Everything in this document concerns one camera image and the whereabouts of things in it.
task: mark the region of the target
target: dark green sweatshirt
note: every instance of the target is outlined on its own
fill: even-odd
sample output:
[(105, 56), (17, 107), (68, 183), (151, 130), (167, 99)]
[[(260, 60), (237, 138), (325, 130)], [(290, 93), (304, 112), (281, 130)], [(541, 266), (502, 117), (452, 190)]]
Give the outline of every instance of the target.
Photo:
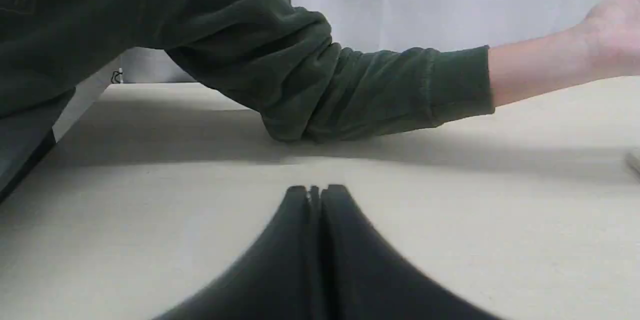
[(0, 117), (72, 91), (132, 47), (165, 50), (203, 85), (258, 111), (284, 142), (494, 111), (487, 46), (362, 53), (333, 42), (322, 14), (290, 0), (0, 0)]

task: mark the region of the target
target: sweatshirt sleeve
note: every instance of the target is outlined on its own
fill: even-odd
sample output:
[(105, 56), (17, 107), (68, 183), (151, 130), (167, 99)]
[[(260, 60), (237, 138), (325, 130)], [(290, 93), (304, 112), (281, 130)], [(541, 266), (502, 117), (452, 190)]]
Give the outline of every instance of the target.
[(258, 111), (282, 142), (352, 140), (494, 112), (488, 46), (363, 53), (291, 0), (146, 0), (139, 46)]

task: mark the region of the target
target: forearm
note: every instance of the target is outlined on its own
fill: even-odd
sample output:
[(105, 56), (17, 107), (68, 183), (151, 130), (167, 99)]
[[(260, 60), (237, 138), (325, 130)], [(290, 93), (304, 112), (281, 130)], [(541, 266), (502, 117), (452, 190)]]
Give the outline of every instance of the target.
[(583, 25), (489, 49), (495, 106), (608, 77), (594, 67), (590, 31)]

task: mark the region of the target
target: person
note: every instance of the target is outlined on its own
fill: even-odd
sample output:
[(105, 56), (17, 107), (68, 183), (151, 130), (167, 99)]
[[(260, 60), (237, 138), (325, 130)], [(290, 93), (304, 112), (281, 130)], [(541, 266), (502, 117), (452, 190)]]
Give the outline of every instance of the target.
[(576, 26), (537, 39), (448, 52), (342, 47), (321, 13), (291, 0), (0, 0), (0, 29), (0, 117), (69, 94), (145, 47), (258, 111), (282, 142), (433, 128), (640, 75), (640, 0), (602, 0)]

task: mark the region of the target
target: hand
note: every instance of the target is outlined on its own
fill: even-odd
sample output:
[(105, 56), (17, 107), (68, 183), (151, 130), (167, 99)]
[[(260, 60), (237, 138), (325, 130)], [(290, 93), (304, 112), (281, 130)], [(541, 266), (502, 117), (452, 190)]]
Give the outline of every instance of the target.
[(640, 0), (602, 0), (578, 28), (598, 77), (640, 76)]

